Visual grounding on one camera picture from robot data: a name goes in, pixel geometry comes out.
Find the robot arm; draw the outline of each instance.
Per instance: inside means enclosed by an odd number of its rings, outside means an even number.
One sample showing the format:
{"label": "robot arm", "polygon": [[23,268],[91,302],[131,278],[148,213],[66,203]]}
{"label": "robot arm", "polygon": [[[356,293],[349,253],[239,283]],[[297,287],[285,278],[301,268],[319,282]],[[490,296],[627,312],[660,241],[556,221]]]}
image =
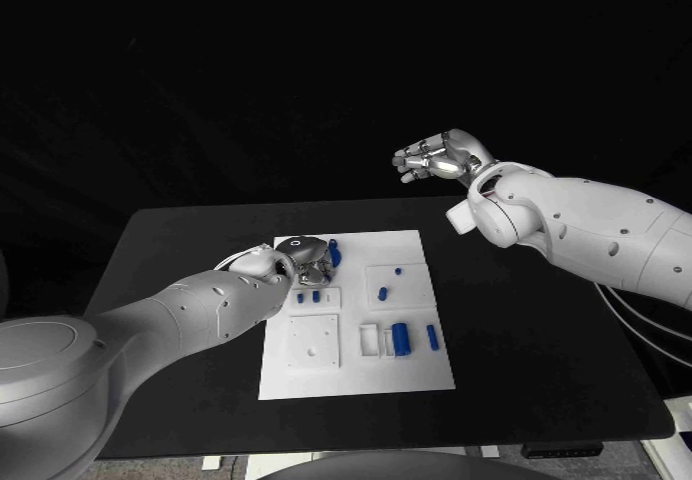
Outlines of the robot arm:
{"label": "robot arm", "polygon": [[530,246],[579,277],[692,310],[692,217],[680,209],[627,188],[499,162],[461,130],[399,150],[392,163],[404,183],[435,175],[467,186],[447,212],[460,234],[477,227],[499,247]]}
{"label": "robot arm", "polygon": [[294,237],[277,250],[262,245],[241,252],[215,270],[84,320],[1,323],[0,477],[76,478],[141,383],[278,312],[295,275],[301,283],[323,284],[331,252],[323,240]]}

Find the blue cylinder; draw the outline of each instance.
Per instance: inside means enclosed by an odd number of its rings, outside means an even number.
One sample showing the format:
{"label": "blue cylinder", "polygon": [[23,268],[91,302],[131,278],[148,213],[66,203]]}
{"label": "blue cylinder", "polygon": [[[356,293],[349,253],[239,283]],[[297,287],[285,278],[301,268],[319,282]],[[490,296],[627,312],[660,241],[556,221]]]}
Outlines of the blue cylinder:
{"label": "blue cylinder", "polygon": [[432,350],[440,350],[440,345],[437,344],[435,327],[432,325],[428,325],[425,328],[428,330],[430,348]]}
{"label": "blue cylinder", "polygon": [[408,343],[408,329],[405,323],[392,325],[393,354],[398,357],[411,355],[411,344]]}

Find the black table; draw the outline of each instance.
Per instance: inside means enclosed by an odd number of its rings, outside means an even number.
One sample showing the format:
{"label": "black table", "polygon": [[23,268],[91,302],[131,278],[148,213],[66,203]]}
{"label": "black table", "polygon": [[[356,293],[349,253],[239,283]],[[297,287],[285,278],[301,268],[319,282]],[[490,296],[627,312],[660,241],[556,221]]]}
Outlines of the black table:
{"label": "black table", "polygon": [[274,236],[419,230],[457,389],[259,401],[262,323],[144,383],[101,458],[672,435],[592,284],[530,248],[500,249],[477,231],[458,236],[444,212],[461,199],[190,207],[133,216],[88,315],[154,294]]}

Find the white paper sheet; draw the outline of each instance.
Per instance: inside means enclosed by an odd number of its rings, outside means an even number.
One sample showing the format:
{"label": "white paper sheet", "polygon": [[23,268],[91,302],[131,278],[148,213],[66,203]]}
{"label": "white paper sheet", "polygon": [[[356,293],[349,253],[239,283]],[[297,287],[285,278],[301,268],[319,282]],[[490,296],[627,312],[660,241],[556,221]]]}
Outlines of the white paper sheet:
{"label": "white paper sheet", "polygon": [[[339,242],[342,264],[330,287],[340,288],[340,309],[329,313],[339,315],[340,368],[326,370],[287,367],[288,317],[319,314],[314,310],[306,311],[304,314],[297,313],[287,302],[282,310],[267,321],[259,400],[453,390],[454,378],[437,307],[375,311],[369,308],[368,302],[366,267],[399,266],[402,275],[406,275],[406,265],[425,263],[418,231],[320,235],[297,233],[295,235],[301,234],[313,235],[326,241],[333,238]],[[288,236],[277,237],[274,246],[285,238]],[[430,276],[421,275],[419,281],[427,282],[427,285],[421,284],[421,288],[428,288]],[[383,330],[398,322],[405,322],[408,326],[411,355],[396,358],[383,356],[363,358],[360,356],[360,325],[376,324],[378,335],[382,338]],[[430,347],[427,325],[435,327],[438,351],[432,351]]]}

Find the blue object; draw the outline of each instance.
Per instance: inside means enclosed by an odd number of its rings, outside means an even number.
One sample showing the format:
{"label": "blue object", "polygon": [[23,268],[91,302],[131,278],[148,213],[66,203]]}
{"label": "blue object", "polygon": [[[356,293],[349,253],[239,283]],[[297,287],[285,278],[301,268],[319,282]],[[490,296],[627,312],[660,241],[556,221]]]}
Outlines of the blue object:
{"label": "blue object", "polygon": [[336,242],[334,239],[329,241],[329,255],[331,256],[331,265],[334,267],[339,266],[342,263],[342,252],[336,248],[339,246],[339,243]]}
{"label": "blue object", "polygon": [[428,325],[425,328],[428,330],[430,348],[432,350],[440,350],[440,345],[437,344],[435,327],[434,325]]}
{"label": "blue object", "polygon": [[411,355],[411,344],[408,343],[408,329],[405,323],[392,325],[393,354],[398,357]]}

